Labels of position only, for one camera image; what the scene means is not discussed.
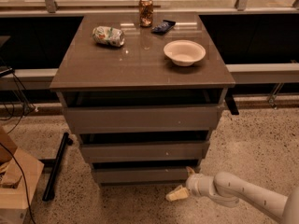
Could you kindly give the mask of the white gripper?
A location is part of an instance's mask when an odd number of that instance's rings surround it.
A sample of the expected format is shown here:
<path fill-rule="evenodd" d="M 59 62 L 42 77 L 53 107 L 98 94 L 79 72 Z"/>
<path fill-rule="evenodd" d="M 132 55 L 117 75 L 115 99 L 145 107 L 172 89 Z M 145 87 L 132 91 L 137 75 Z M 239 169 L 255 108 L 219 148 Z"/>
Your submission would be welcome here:
<path fill-rule="evenodd" d="M 193 168 L 189 166 L 186 167 L 186 170 L 189 175 L 186 181 L 186 188 L 179 185 L 170 191 L 165 196 L 169 202 L 186 199 L 189 197 L 189 193 L 197 197 L 211 198 L 214 196 L 215 188 L 213 184 L 213 176 L 196 174 Z"/>

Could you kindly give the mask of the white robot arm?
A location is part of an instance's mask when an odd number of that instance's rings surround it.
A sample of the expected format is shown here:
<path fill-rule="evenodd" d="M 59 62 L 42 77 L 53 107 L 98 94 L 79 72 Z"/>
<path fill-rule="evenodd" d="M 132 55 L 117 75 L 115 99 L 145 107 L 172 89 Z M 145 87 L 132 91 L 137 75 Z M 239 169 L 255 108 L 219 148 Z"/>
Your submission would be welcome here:
<path fill-rule="evenodd" d="M 233 208 L 243 200 L 277 224 L 299 224 L 299 188 L 284 196 L 228 172 L 209 176 L 187 167 L 187 173 L 185 185 L 179 185 L 165 196 L 169 202 L 190 196 L 208 197 L 214 203 Z"/>

